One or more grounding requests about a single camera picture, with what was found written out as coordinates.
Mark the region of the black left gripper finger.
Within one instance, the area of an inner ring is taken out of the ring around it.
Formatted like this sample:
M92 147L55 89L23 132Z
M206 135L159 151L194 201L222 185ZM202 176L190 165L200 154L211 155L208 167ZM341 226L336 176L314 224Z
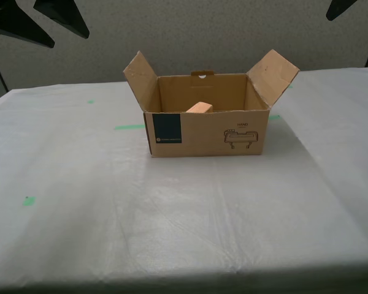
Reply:
M16 3L0 1L0 35L53 48L55 41Z
M74 34L89 38L90 31L74 0L36 0L33 8Z

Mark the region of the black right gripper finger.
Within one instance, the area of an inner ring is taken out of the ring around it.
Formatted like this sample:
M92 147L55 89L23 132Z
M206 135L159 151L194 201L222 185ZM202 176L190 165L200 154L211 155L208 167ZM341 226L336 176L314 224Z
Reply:
M335 20L338 16L349 9L357 0L332 0L328 11L326 12L326 18L329 21Z

